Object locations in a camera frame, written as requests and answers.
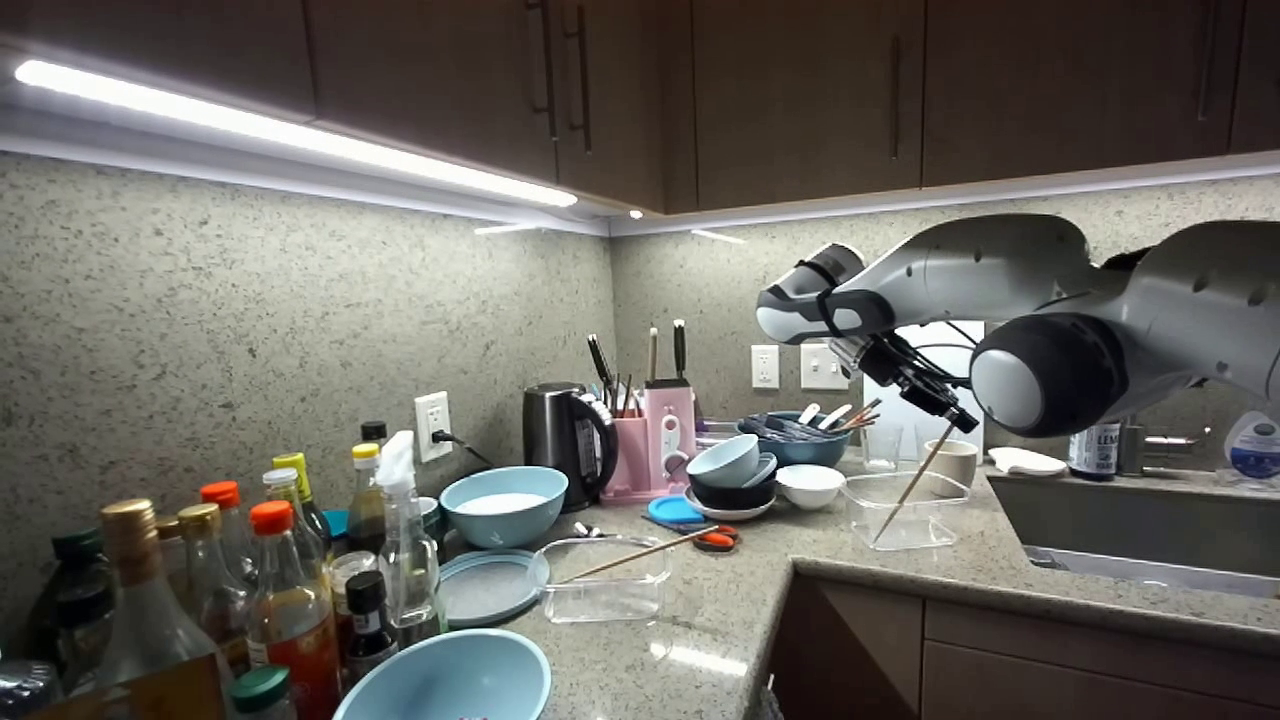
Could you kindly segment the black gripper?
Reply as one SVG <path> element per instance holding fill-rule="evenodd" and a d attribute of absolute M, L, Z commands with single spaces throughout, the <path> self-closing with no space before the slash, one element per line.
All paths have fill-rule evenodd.
<path fill-rule="evenodd" d="M 963 381 L 946 374 L 936 359 L 930 359 L 905 336 L 896 336 L 896 332 L 867 336 L 855 352 L 855 365 L 876 383 L 896 383 L 899 397 L 908 403 L 917 403 L 920 413 L 941 417 L 962 433 L 976 429 L 976 417 L 962 403 Z"/>

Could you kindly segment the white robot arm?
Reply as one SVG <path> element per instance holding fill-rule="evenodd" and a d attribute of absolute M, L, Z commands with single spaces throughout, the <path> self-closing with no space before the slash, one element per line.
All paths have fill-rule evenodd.
<path fill-rule="evenodd" d="M 873 266 L 849 243 L 797 259 L 756 323 L 828 340 L 962 433 L 1074 437 L 1206 381 L 1278 403 L 1280 224 L 1201 221 L 1094 266 L 1066 216 L 946 221 Z"/>

